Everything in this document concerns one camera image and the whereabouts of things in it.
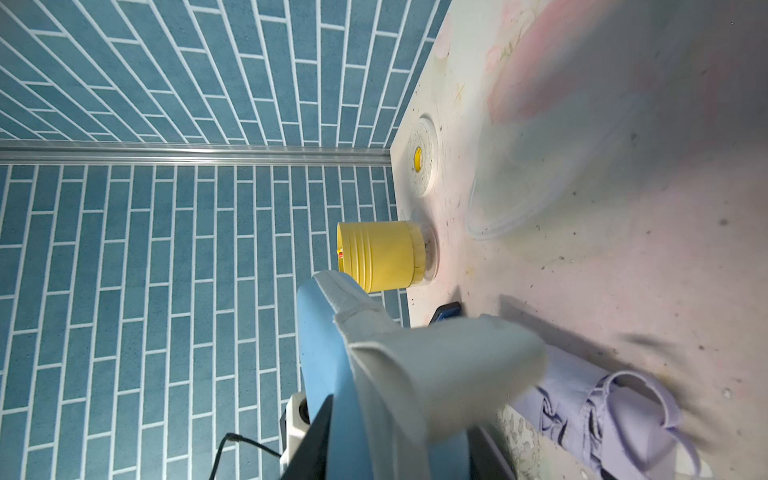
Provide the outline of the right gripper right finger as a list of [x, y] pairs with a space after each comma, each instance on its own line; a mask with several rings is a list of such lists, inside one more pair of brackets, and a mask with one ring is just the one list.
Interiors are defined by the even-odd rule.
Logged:
[[470, 478], [473, 480], [515, 480], [516, 474], [501, 449], [482, 426], [467, 432], [470, 451]]

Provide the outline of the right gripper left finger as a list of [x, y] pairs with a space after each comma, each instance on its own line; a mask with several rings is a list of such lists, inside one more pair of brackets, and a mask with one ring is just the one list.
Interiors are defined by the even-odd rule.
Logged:
[[326, 478], [332, 409], [333, 396], [329, 395], [314, 419], [310, 419], [309, 431], [292, 458], [288, 469], [285, 473], [281, 473], [281, 479], [322, 480]]

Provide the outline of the blue umbrella case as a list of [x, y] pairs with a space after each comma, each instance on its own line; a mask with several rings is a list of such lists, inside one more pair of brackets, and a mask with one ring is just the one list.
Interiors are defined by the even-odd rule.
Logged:
[[545, 372], [544, 341], [483, 315], [406, 328], [348, 275], [297, 293], [311, 417], [331, 407], [328, 479], [467, 479], [468, 431]]

